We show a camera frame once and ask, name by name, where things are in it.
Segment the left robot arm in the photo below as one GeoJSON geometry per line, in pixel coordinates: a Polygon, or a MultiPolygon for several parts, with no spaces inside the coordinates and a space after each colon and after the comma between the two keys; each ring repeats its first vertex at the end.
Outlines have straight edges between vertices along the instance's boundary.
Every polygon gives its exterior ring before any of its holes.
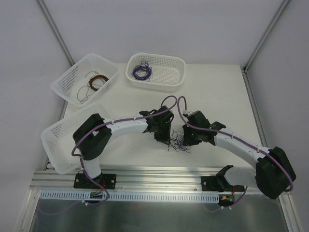
{"type": "Polygon", "coordinates": [[[75,189],[115,189],[115,174],[103,174],[99,156],[110,139],[133,133],[153,132],[158,142],[169,144],[174,114],[166,106],[158,110],[141,111],[132,118],[115,121],[92,114],[73,134],[72,156],[79,157],[83,172],[75,176],[75,189]]]}

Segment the white basket near left arm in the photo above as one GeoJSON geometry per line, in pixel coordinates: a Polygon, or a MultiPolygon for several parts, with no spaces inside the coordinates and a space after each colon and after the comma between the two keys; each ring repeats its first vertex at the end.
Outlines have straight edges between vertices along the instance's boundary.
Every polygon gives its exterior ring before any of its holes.
{"type": "Polygon", "coordinates": [[[92,114],[96,113],[102,118],[113,117],[112,112],[99,102],[82,108],[68,106],[64,118],[41,133],[42,145],[58,174],[68,174],[81,167],[79,158],[71,155],[75,146],[72,136],[92,114]]]}

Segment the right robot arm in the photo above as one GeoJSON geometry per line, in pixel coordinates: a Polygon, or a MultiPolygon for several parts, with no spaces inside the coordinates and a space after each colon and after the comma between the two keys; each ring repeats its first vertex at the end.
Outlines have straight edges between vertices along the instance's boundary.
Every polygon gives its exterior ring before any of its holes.
{"type": "Polygon", "coordinates": [[[296,180],[296,174],[283,149],[252,145],[224,124],[217,121],[210,123],[201,111],[184,110],[183,119],[184,146],[210,143],[233,153],[250,165],[249,168],[227,165],[215,176],[204,177],[202,183],[207,189],[224,192],[233,186],[247,186],[258,188],[268,198],[276,199],[287,192],[296,180]]]}

